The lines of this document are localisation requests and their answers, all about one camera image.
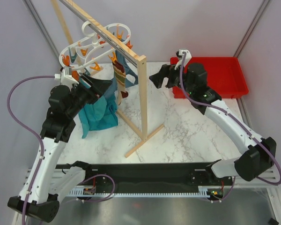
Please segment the teal cloth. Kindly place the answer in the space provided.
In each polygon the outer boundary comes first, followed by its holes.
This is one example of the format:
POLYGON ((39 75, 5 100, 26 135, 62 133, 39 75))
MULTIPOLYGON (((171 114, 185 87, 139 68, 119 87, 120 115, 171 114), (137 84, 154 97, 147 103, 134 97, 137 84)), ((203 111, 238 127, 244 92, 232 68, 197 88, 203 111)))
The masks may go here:
POLYGON ((89 131, 105 130, 118 125, 116 111, 115 80, 112 79, 112 85, 94 104, 86 104, 78 113, 81 127, 82 139, 85 139, 89 131))

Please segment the orange clothespin holding cloth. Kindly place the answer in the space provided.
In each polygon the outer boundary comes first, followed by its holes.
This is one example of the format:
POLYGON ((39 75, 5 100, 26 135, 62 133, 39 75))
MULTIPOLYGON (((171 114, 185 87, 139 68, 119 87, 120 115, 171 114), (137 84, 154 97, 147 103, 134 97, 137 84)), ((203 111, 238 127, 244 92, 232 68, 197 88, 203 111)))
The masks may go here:
POLYGON ((112 52, 112 55, 108 55, 108 57, 110 58, 112 63, 116 63, 117 62, 117 56, 116 56, 115 52, 112 52))

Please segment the white round clip hanger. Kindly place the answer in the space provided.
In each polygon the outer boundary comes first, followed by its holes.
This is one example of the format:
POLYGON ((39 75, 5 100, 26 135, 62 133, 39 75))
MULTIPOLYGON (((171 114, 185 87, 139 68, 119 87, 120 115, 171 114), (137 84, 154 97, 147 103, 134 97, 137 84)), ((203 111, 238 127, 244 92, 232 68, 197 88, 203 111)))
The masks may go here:
MULTIPOLYGON (((72 54, 74 54, 74 52, 77 52, 78 54, 74 63, 70 61, 69 67, 71 67, 73 71, 90 67, 94 62, 98 63, 101 58, 108 56, 115 51, 115 49, 95 31, 91 33, 86 32, 86 28, 89 24, 90 22, 84 22, 81 27, 84 37, 64 48, 59 54, 59 63, 62 67, 66 67, 62 62, 62 55, 69 55, 69 48, 71 49, 72 54), (81 49, 88 49, 88 54, 83 56, 80 51, 81 49)), ((105 28, 108 31, 114 31, 115 33, 113 33, 113 35, 116 36, 118 40, 122 41, 129 48, 132 47, 130 44, 131 30, 128 26, 122 23, 111 23, 106 25, 105 28)))

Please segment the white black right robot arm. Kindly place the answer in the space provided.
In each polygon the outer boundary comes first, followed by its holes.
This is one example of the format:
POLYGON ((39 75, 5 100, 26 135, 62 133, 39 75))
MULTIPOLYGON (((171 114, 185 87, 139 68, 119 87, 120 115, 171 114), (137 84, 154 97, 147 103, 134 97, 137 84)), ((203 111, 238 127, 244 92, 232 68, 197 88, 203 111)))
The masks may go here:
POLYGON ((191 63, 185 72, 181 74, 180 71, 173 64, 164 64, 149 79, 158 89, 164 78, 168 79, 167 88, 184 89, 192 106, 216 123, 241 153, 239 158, 217 160, 208 165, 204 174, 206 182, 215 185, 230 176, 251 181, 270 169, 274 165, 276 141, 271 137, 263 138, 236 118, 221 96, 208 86, 207 71, 202 64, 191 63))

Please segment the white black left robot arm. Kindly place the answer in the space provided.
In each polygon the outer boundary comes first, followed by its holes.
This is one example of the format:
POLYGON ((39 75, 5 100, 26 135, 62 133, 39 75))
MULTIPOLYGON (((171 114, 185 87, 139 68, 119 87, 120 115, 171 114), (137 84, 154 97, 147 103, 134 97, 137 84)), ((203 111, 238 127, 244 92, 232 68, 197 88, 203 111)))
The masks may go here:
POLYGON ((8 207, 27 217, 51 222, 57 215, 64 198, 78 184, 93 180, 89 164, 74 162, 69 171, 54 184, 51 183, 57 162, 75 128, 75 116, 86 104, 93 104, 112 85, 111 80, 100 80, 81 74, 80 80, 71 75, 55 74, 52 79, 60 84, 50 91, 49 108, 40 134, 19 121, 11 109, 12 118, 39 141, 37 155, 26 183, 17 196, 10 197, 8 207))

